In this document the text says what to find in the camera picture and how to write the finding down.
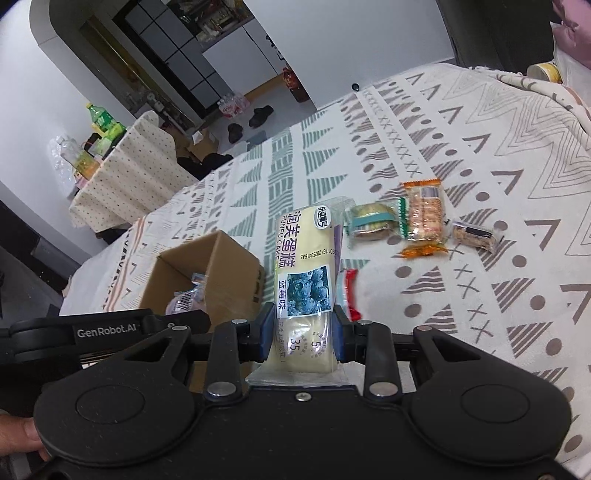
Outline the person hand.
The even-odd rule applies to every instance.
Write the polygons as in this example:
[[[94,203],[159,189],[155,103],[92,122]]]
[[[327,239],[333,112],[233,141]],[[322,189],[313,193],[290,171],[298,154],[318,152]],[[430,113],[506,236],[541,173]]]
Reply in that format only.
[[[0,455],[37,452],[43,461],[50,455],[42,444],[33,418],[0,416]]]

